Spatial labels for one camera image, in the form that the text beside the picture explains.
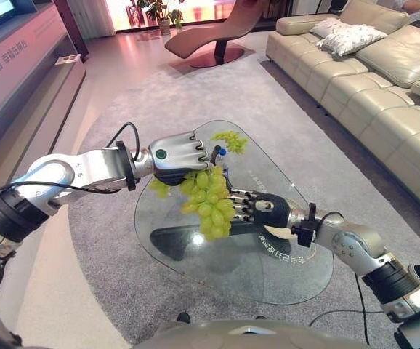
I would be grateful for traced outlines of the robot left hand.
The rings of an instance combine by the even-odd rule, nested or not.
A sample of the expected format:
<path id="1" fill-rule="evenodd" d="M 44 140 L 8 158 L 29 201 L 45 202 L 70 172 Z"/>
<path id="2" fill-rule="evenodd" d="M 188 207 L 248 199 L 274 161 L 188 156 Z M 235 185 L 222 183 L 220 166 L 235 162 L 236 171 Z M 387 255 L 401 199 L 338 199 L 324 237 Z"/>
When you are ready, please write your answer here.
<path id="1" fill-rule="evenodd" d="M 148 146 L 153 161 L 153 174 L 161 182 L 176 186 L 194 171 L 211 169 L 211 156 L 194 131 L 171 135 Z"/>

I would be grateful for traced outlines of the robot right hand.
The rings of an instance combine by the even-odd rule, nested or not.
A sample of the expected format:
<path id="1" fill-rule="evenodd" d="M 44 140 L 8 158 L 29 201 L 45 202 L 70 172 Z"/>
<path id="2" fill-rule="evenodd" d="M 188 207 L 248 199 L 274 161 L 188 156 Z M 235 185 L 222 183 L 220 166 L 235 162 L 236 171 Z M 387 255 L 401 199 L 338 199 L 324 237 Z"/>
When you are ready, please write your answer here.
<path id="1" fill-rule="evenodd" d="M 233 188 L 229 199 L 233 202 L 235 220 L 261 225 L 277 238 L 293 238 L 288 228 L 291 207 L 283 197 Z"/>

